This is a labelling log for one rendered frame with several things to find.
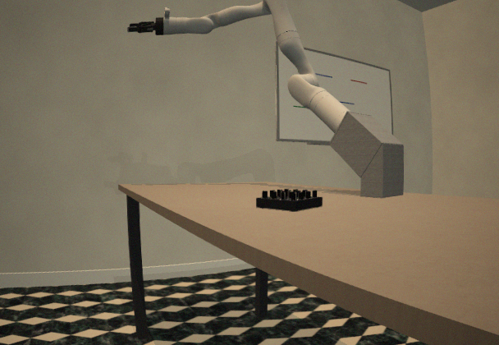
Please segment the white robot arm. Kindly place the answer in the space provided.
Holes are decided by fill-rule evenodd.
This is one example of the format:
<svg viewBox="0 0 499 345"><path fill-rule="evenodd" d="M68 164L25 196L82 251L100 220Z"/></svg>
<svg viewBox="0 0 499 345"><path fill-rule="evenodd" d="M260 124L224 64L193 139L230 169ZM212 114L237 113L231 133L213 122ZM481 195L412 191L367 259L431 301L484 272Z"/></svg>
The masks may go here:
<svg viewBox="0 0 499 345"><path fill-rule="evenodd" d="M263 0L252 6L229 7L201 18L169 18L169 13L170 8L165 7L163 35L208 34L220 26L272 14L279 48L299 72L299 75L293 75L288 80L288 90L291 96L302 106L310 109L334 133L346 111L350 111L325 89L319 87L318 79L309 63L286 0Z"/></svg>

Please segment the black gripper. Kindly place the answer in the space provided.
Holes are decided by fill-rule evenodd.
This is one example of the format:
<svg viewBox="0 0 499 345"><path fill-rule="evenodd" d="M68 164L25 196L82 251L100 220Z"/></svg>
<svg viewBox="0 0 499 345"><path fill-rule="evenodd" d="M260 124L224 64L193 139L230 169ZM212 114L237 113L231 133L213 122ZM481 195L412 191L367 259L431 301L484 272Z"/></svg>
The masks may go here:
<svg viewBox="0 0 499 345"><path fill-rule="evenodd" d="M130 26L127 27L127 32L139 31L139 33L145 33L145 32L153 32L155 30L156 35L163 35L163 17L157 17L155 23L154 21L152 22L148 21L145 23L141 22L130 24Z"/></svg>

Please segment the black knob box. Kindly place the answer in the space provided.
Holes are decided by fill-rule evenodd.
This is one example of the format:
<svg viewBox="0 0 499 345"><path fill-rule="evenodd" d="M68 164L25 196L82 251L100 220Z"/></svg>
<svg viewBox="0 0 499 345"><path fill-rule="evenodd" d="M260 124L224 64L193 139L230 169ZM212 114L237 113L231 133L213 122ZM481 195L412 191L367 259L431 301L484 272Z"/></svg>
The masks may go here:
<svg viewBox="0 0 499 345"><path fill-rule="evenodd" d="M311 191L302 191L299 192L299 197L296 189L293 191L289 189L277 190L277 192L270 190L270 196L268 196L268 191L263 191L263 197L256 199L256 206L262 209L282 209L293 212L323 206L323 198L317 197L317 191L312 191L311 198Z"/></svg>

